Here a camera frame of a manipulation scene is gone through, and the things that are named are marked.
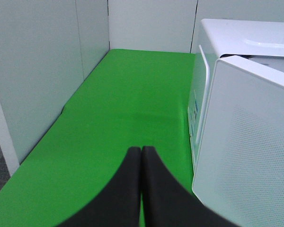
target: green fabric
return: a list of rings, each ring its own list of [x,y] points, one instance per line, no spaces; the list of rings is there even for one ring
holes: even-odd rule
[[[130,146],[155,146],[191,191],[193,62],[188,53],[111,50],[1,190],[0,227],[60,223],[101,191]]]

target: white panel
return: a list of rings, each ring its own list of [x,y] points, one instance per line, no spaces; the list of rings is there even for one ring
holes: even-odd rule
[[[0,0],[0,101],[19,161],[82,74],[74,0]]]
[[[110,47],[190,52],[197,0],[109,0]]]
[[[3,110],[0,103],[0,148],[3,153],[6,165],[12,176],[19,167],[18,158],[14,149],[13,141],[11,140],[9,129],[6,124]]]
[[[200,21],[204,18],[284,22],[284,0],[199,0],[192,52],[197,52]]]
[[[251,61],[258,62],[273,69],[284,72],[284,58],[267,57],[267,56],[254,56],[249,58]]]
[[[193,190],[239,226],[284,227],[284,73],[217,61]]]
[[[86,78],[109,50],[106,0],[76,0],[83,75]]]

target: green surface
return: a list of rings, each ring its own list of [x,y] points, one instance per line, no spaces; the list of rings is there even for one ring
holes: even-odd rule
[[[193,62],[188,53],[111,50],[0,192],[0,227],[60,223],[101,191],[130,146],[155,146],[191,191]]]

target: white wall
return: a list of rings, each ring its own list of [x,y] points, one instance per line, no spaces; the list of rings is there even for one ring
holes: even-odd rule
[[[86,78],[109,49],[107,0],[76,0],[76,5]]]
[[[197,0],[109,0],[111,49],[190,52]]]
[[[192,52],[196,52],[203,18],[284,22],[284,0],[199,0]]]
[[[85,75],[108,51],[108,35],[95,43],[98,28],[107,25],[88,27],[82,20],[93,17],[86,16],[84,4],[78,0],[78,22],[75,0],[0,0],[0,101],[20,162],[83,82],[80,50]]]
[[[0,103],[0,148],[5,158],[9,174],[12,176],[19,167],[18,158],[14,149],[13,141],[9,134],[9,129],[3,114]]]

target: white appliance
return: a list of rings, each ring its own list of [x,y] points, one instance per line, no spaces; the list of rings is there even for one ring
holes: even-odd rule
[[[240,226],[284,226],[284,23],[204,19],[198,44],[192,190]]]

